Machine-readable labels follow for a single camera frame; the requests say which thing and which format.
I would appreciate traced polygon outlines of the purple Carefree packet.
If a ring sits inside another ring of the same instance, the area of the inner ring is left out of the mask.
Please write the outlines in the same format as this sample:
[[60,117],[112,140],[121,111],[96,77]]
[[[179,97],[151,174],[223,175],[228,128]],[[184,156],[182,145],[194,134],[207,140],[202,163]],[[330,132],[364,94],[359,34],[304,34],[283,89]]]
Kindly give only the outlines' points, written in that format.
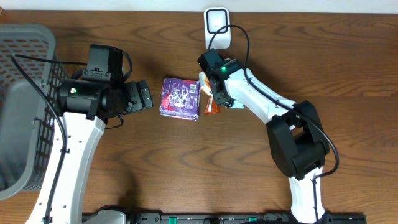
[[160,115],[196,121],[199,118],[200,82],[165,78],[160,102]]

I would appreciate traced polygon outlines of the small orange white packet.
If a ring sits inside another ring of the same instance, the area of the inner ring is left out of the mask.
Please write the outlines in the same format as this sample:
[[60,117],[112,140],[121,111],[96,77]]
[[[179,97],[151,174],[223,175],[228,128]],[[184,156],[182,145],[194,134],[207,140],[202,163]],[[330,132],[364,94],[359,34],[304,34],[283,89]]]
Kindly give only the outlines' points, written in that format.
[[199,73],[199,82],[200,82],[201,90],[208,96],[211,96],[213,93],[211,90],[209,79],[207,78],[207,76],[204,72]]

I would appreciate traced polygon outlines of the red orange snack bar wrapper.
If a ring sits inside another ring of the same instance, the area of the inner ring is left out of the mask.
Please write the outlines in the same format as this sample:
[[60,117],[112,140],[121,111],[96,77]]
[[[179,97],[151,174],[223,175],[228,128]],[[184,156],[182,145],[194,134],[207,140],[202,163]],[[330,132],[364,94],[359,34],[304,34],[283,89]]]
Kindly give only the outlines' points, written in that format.
[[211,115],[211,114],[218,114],[220,112],[220,107],[215,103],[213,95],[209,95],[208,103],[204,110],[204,114]]

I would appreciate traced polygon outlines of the mint green snack packet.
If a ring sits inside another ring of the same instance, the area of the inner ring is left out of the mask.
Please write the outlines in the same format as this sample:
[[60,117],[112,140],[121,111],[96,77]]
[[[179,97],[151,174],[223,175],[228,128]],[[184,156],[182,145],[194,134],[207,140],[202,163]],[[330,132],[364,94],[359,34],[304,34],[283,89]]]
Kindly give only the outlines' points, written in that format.
[[232,108],[232,109],[244,109],[244,104],[241,103],[241,102],[238,101],[238,100],[234,100],[234,101],[231,103],[230,108]]

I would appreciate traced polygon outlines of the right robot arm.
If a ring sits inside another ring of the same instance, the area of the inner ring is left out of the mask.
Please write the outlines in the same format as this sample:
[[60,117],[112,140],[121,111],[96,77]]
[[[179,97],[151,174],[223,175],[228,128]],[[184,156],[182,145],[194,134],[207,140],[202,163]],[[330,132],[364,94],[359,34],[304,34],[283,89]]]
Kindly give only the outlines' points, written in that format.
[[215,49],[203,53],[198,64],[216,104],[238,100],[266,125],[271,156],[289,179],[293,217],[300,223],[321,219],[325,209],[314,178],[322,173],[330,148],[314,105],[280,96],[239,60],[225,59]]

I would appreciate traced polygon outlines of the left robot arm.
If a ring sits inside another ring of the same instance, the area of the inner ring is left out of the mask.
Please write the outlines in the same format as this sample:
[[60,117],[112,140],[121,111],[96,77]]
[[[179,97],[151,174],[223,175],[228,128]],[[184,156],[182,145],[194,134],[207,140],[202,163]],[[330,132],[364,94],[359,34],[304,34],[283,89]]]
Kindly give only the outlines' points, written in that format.
[[80,74],[57,87],[52,151],[28,223],[82,223],[91,163],[108,120],[153,107],[147,82],[128,80],[130,61],[117,47],[92,44]]

